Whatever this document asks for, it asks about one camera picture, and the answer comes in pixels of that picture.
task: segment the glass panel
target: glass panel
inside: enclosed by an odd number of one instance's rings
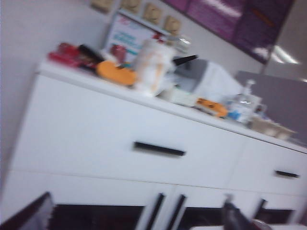
[[[142,206],[57,205],[49,230],[133,230]]]

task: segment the white countertop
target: white countertop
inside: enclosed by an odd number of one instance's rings
[[[46,77],[54,78],[60,81],[66,81],[84,88],[88,88],[90,90],[111,95],[126,101],[145,105],[213,127],[269,142],[302,153],[307,153],[307,148],[305,147],[258,133],[244,126],[240,126],[237,123],[210,116],[193,108],[173,104],[157,97],[146,97],[139,92],[108,82],[104,79],[96,77],[94,74],[83,71],[81,69],[73,69],[55,62],[45,60],[40,64],[38,73],[41,73]]]
[[[303,225],[270,225],[273,230],[307,230]],[[190,230],[223,230],[222,226],[214,227],[193,227]]]

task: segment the electrical outlet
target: electrical outlet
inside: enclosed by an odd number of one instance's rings
[[[150,21],[153,24],[159,24],[162,15],[162,10],[152,3],[146,5],[143,19]]]
[[[103,12],[109,12],[113,4],[113,0],[92,0],[91,5]]]
[[[132,13],[137,14],[139,12],[141,0],[122,0],[121,7]]]
[[[171,35],[176,36],[179,33],[179,30],[181,28],[181,22],[172,17],[168,16],[165,20],[164,29],[171,33]]]

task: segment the drawer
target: drawer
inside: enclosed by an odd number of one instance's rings
[[[12,166],[223,187],[245,140],[241,135],[40,76]],[[186,154],[135,149],[135,141]]]
[[[306,195],[307,155],[250,139],[232,175],[229,188]]]

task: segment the orange item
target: orange item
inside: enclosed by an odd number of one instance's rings
[[[195,106],[217,117],[227,116],[228,114],[227,109],[222,104],[203,98],[197,99]]]
[[[136,73],[133,70],[117,67],[111,61],[103,61],[97,64],[96,72],[103,78],[123,85],[133,85],[137,79]]]

